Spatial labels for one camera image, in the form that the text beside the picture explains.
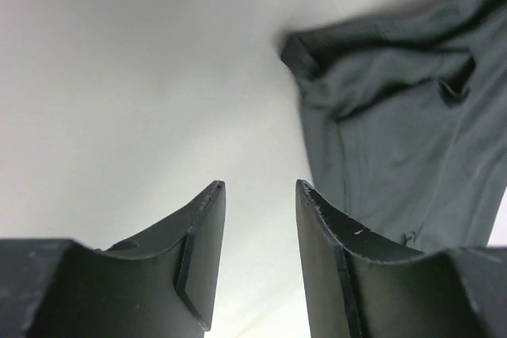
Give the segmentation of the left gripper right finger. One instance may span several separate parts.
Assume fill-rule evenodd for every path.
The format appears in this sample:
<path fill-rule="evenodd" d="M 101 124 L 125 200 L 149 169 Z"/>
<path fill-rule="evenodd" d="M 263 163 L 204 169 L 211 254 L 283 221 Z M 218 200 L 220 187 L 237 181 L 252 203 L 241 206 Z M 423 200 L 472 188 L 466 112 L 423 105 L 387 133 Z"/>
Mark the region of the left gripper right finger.
<path fill-rule="evenodd" d="M 423 253 L 330 205 L 306 181 L 295 209 L 313 337 L 503 337 L 506 250 Z"/>

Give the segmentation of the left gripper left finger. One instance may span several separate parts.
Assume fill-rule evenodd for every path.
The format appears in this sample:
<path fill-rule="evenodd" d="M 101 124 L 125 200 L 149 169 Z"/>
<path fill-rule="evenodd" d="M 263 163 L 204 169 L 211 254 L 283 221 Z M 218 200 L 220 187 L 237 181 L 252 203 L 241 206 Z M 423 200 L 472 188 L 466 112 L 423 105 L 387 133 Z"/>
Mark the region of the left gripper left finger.
<path fill-rule="evenodd" d="M 212 326 L 226 187 L 106 250 L 63 238 L 1 242 L 4 337 L 202 337 Z"/>

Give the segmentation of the black t shirt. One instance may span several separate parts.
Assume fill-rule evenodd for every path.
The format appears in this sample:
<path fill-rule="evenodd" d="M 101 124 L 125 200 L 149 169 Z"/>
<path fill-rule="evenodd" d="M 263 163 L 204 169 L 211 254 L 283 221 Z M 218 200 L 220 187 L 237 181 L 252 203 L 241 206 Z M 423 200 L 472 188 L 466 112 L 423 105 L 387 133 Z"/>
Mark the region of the black t shirt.
<path fill-rule="evenodd" d="M 506 0 L 292 32 L 316 190 L 421 251 L 485 245 L 506 189 Z"/>

